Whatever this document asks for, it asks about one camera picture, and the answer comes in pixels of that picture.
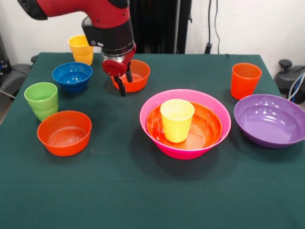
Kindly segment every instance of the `wire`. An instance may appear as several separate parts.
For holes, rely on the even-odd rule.
[[[216,35],[217,35],[217,38],[218,38],[217,52],[218,52],[218,54],[219,54],[220,37],[219,37],[219,35],[218,35],[217,28],[216,28],[217,13],[218,13],[218,0],[216,0],[216,13],[215,13],[214,27],[215,27],[215,32],[216,32]]]
[[[9,94],[9,93],[7,93],[7,92],[4,92],[4,91],[2,91],[2,90],[0,90],[0,93],[5,94],[5,95],[7,95],[8,97],[11,97],[11,98],[13,98],[13,99],[16,98],[15,96],[13,96],[13,95],[11,95],[11,94]]]
[[[209,23],[209,43],[211,43],[211,22],[210,22],[210,14],[211,14],[211,4],[212,4],[212,0],[210,0],[209,3],[209,13],[208,13],[208,23]]]
[[[302,85],[302,83],[303,83],[303,81],[304,81],[304,78],[305,78],[305,73],[302,74],[302,75],[300,75],[300,76],[294,81],[294,83],[291,85],[290,90],[289,90],[289,93],[288,93],[288,100],[291,100],[291,99],[296,95],[296,93],[299,91],[299,89],[300,89],[300,87],[301,87],[301,85]],[[301,81],[298,83],[298,87],[295,89],[295,92],[294,92],[293,94],[291,94],[293,88],[295,87],[295,84],[296,84],[299,80],[301,80]]]
[[[298,70],[295,70],[294,73],[296,73],[296,72],[298,72],[298,71],[300,71],[300,70],[303,70],[304,68],[305,68],[305,66],[299,68]]]
[[[299,79],[299,80],[297,81],[297,83],[296,83],[296,85],[295,85],[295,90],[294,90],[294,91],[296,91],[297,87],[298,87],[299,84],[300,84],[300,81],[301,81],[301,79]],[[295,102],[295,97],[296,97],[296,95],[292,98],[292,102]]]

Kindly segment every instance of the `bowl rim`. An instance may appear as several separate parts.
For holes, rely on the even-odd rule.
[[[76,142],[76,143],[73,143],[73,144],[71,144],[71,145],[68,145],[68,146],[53,146],[53,145],[49,145],[49,144],[45,143],[44,141],[42,141],[42,139],[40,138],[40,135],[39,135],[39,129],[41,128],[42,124],[43,124],[47,119],[49,119],[50,117],[53,117],[53,116],[56,116],[56,115],[62,114],[62,113],[69,113],[69,112],[79,113],[80,115],[83,115],[83,116],[85,116],[85,117],[87,118],[87,120],[88,120],[89,123],[90,123],[90,128],[89,128],[89,131],[88,131],[88,133],[86,134],[86,136],[83,137],[80,141],[78,141],[78,142]],[[38,126],[38,128],[37,128],[37,137],[38,137],[38,139],[40,140],[40,142],[43,143],[45,146],[54,147],[54,148],[66,148],[66,147],[70,147],[70,146],[75,146],[75,145],[79,144],[80,142],[84,141],[84,139],[86,139],[86,138],[90,135],[91,130],[92,130],[92,122],[91,122],[91,119],[90,119],[86,114],[84,114],[83,112],[79,112],[79,111],[67,110],[67,111],[56,112],[56,113],[50,115],[49,117],[45,118],[45,119],[39,124],[39,126]]]
[[[68,64],[81,64],[81,65],[85,65],[86,67],[89,67],[89,69],[90,69],[90,74],[88,74],[88,76],[87,76],[85,79],[83,79],[83,80],[81,80],[81,81],[79,81],[79,82],[74,82],[74,83],[63,83],[63,82],[60,82],[60,81],[56,80],[55,77],[54,77],[54,72],[55,72],[57,69],[59,69],[60,67],[62,67],[62,66],[64,66],[64,65],[68,65]],[[58,65],[58,66],[52,71],[52,78],[53,78],[53,80],[54,80],[55,82],[57,82],[57,83],[59,83],[59,84],[63,84],[63,85],[74,85],[74,84],[82,83],[82,82],[84,82],[84,81],[90,79],[91,76],[92,76],[92,73],[93,73],[92,67],[91,67],[90,65],[86,64],[86,63],[82,63],[82,62],[67,62],[67,63],[63,63],[63,64],[61,64],[61,65]]]
[[[200,94],[204,94],[205,96],[208,96],[208,97],[212,98],[213,100],[217,101],[217,102],[219,103],[219,105],[225,110],[226,117],[228,117],[228,119],[229,119],[229,123],[228,123],[229,128],[228,128],[228,130],[227,130],[226,132],[224,132],[224,125],[223,125],[223,123],[222,123],[223,134],[224,134],[224,135],[223,135],[223,137],[221,136],[221,137],[219,138],[219,140],[218,140],[215,144],[213,144],[213,145],[210,145],[210,146],[208,146],[208,147],[204,147],[204,148],[201,148],[201,149],[184,150],[184,149],[178,149],[178,148],[174,148],[174,147],[167,146],[167,145],[165,145],[165,144],[159,142],[158,140],[154,139],[154,138],[148,133],[148,131],[147,131],[147,126],[146,126],[146,125],[143,126],[142,123],[140,122],[142,129],[144,130],[144,132],[148,135],[148,137],[149,137],[152,141],[154,141],[155,143],[157,143],[157,144],[159,144],[159,145],[161,145],[161,146],[163,146],[163,147],[166,147],[166,148],[168,148],[168,149],[170,149],[170,150],[176,150],[176,151],[178,150],[178,151],[185,152],[185,153],[194,153],[194,152],[200,152],[200,151],[209,150],[209,149],[215,147],[216,145],[220,144],[221,142],[223,142],[223,141],[227,138],[227,136],[229,135],[229,133],[230,133],[230,131],[231,131],[231,127],[232,127],[232,120],[231,120],[231,116],[230,116],[229,111],[227,110],[227,108],[226,108],[218,99],[214,98],[213,96],[211,96],[211,95],[209,95],[209,94],[206,94],[206,93],[203,93],[203,92],[200,92],[200,91],[197,91],[197,90],[192,90],[192,89],[172,89],[172,90],[166,90],[166,91],[163,91],[163,92],[159,92],[159,93],[153,95],[152,97],[150,97],[148,100],[146,100],[146,102],[142,105],[141,110],[140,110],[140,118],[141,118],[141,114],[142,114],[143,107],[144,107],[147,103],[149,103],[149,102],[150,102],[152,99],[154,99],[154,97],[156,97],[157,95],[166,94],[166,93],[169,93],[169,92],[171,92],[171,91],[183,91],[183,92],[195,92],[195,93],[200,93]]]
[[[133,80],[131,83],[128,82],[128,81],[126,80],[126,82],[124,82],[124,85],[125,85],[125,86],[126,86],[126,85],[131,86],[131,85],[135,85],[136,83],[139,83],[139,82],[147,81],[147,79],[149,78],[149,75],[151,74],[151,68],[150,68],[150,66],[149,66],[146,62],[141,61],[141,60],[138,60],[138,59],[131,59],[130,61],[131,61],[131,62],[141,62],[141,63],[143,63],[144,65],[146,65],[146,66],[148,67],[148,73],[147,73],[147,75],[144,76],[143,78],[141,78],[141,79],[139,79],[139,80]],[[126,77],[127,77],[126,74],[124,74],[124,75],[121,76],[121,78],[126,78]],[[114,81],[114,76],[113,76],[113,75],[110,75],[110,78],[112,79],[113,82],[115,82],[115,81]]]
[[[205,105],[202,105],[202,104],[200,104],[200,103],[197,103],[197,102],[190,102],[190,103],[193,103],[193,104],[197,104],[197,105],[199,105],[199,106],[203,106],[203,107],[205,107],[206,109],[208,109],[210,112],[212,112],[215,116],[216,116],[216,119],[217,119],[217,121],[218,122],[220,122],[220,127],[221,127],[221,131],[220,131],[220,135],[218,136],[218,138],[216,139],[216,141],[214,142],[214,144],[216,143],[216,142],[218,142],[219,141],[219,139],[221,138],[221,135],[223,134],[223,123],[221,122],[221,120],[220,120],[220,118],[219,118],[219,116],[212,110],[212,109],[210,109],[210,108],[208,108],[207,106],[205,106]],[[148,114],[148,116],[155,110],[155,109],[157,109],[157,107],[161,107],[161,105],[162,104],[160,104],[160,105],[158,105],[158,106],[156,106],[154,109],[152,109],[151,111],[150,111],[150,113]],[[146,129],[147,129],[147,123],[148,123],[148,116],[147,116],[147,118],[146,118]]]
[[[262,142],[265,142],[265,143],[268,143],[268,144],[272,144],[272,145],[277,145],[277,146],[285,146],[285,145],[292,145],[292,144],[295,144],[295,143],[298,143],[300,141],[303,141],[305,137],[303,138],[299,138],[298,140],[295,140],[295,141],[289,141],[289,142],[286,142],[286,143],[279,143],[279,142],[271,142],[271,141],[266,141],[264,139],[261,139],[261,138],[258,138],[256,136],[253,136],[252,134],[250,134],[248,131],[246,131],[243,126],[241,125],[240,121],[236,118],[237,116],[237,107],[240,105],[240,103],[243,101],[243,100],[246,100],[246,99],[249,99],[250,97],[259,97],[259,96],[266,96],[266,97],[271,97],[271,98],[276,98],[276,99],[279,99],[279,100],[283,100],[285,102],[287,102],[288,104],[291,104],[292,106],[294,106],[296,109],[299,109],[300,111],[302,111],[304,113],[304,116],[305,116],[305,111],[299,107],[298,105],[294,104],[293,102],[283,98],[283,97],[280,97],[278,95],[274,95],[274,94],[252,94],[252,95],[248,95],[246,97],[244,97],[243,99],[241,99],[240,101],[238,101],[234,107],[234,118],[239,126],[239,128],[241,128],[245,133],[247,133],[248,135],[250,135],[251,137],[259,140],[259,141],[262,141]]]

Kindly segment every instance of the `orange bowl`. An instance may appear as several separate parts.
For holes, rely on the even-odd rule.
[[[194,102],[191,104],[195,108],[195,113],[185,141],[172,143],[165,138],[160,112],[161,105],[154,108],[147,117],[148,133],[164,145],[183,150],[196,150],[215,144],[223,132],[219,117],[206,106]]]
[[[143,61],[131,60],[130,62],[131,62],[130,70],[132,72],[132,82],[130,83],[127,81],[125,74],[121,77],[121,80],[125,85],[125,89],[127,92],[137,92],[146,86],[151,69]],[[111,76],[111,80],[113,85],[117,89],[119,89],[119,86],[114,81],[113,76]]]
[[[50,153],[71,156],[87,146],[91,127],[87,115],[78,111],[62,111],[43,120],[37,136]]]

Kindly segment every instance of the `white wall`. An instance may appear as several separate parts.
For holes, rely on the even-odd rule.
[[[305,65],[304,0],[218,0],[217,31],[220,53],[260,54],[272,76],[280,59]],[[212,0],[212,53],[217,52],[214,30],[216,1]],[[193,0],[188,53],[203,53],[208,42],[209,0]]]
[[[0,0],[0,33],[12,64],[30,63],[40,52],[70,52],[68,39],[83,34],[82,12],[37,21],[17,0]]]
[[[213,1],[212,53],[216,52]],[[187,53],[203,53],[208,41],[208,0],[193,0]],[[260,54],[270,73],[287,58],[305,64],[304,0],[219,0],[217,29],[221,53]],[[83,33],[85,14],[78,12],[47,21],[30,18],[17,0],[0,0],[0,32],[12,64],[30,63],[39,52],[69,52],[67,40]]]

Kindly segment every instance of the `yellow cup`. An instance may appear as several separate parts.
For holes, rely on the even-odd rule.
[[[165,138],[174,143],[187,139],[191,127],[194,106],[182,99],[171,99],[160,108]]]
[[[76,62],[92,64],[93,47],[89,46],[85,35],[77,35],[69,39],[69,46]]]

